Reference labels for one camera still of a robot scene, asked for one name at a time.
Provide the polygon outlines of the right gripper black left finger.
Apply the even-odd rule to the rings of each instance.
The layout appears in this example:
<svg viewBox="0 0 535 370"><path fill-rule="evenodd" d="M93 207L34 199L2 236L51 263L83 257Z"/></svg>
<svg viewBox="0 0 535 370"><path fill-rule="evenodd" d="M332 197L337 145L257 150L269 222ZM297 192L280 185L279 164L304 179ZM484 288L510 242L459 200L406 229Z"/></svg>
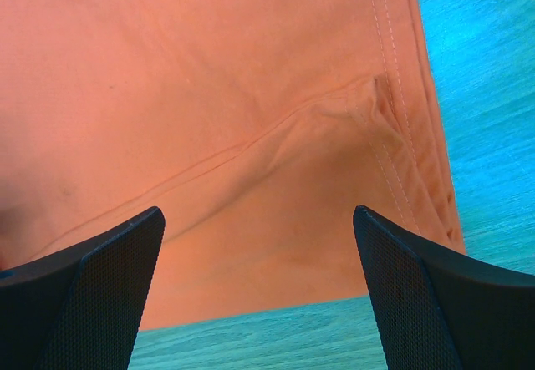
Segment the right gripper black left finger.
<svg viewBox="0 0 535 370"><path fill-rule="evenodd" d="M166 226L151 207L1 272L3 369L126 369Z"/></svg>

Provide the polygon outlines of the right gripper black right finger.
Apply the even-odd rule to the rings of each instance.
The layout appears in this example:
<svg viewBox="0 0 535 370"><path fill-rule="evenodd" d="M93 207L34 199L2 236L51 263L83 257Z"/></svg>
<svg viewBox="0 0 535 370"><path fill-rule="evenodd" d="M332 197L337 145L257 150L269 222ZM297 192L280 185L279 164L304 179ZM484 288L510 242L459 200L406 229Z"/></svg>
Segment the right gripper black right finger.
<svg viewBox="0 0 535 370"><path fill-rule="evenodd" d="M534 277L464 256L364 205L356 244L389 369L532 369Z"/></svg>

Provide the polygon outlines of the orange t shirt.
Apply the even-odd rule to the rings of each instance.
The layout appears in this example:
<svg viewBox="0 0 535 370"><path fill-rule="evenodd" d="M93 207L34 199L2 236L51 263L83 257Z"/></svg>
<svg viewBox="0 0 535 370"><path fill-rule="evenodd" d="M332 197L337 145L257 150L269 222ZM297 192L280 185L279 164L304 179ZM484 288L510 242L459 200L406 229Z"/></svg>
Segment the orange t shirt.
<svg viewBox="0 0 535 370"><path fill-rule="evenodd" d="M1 0L1 266L160 207L141 326L367 292L366 205L465 250L418 0Z"/></svg>

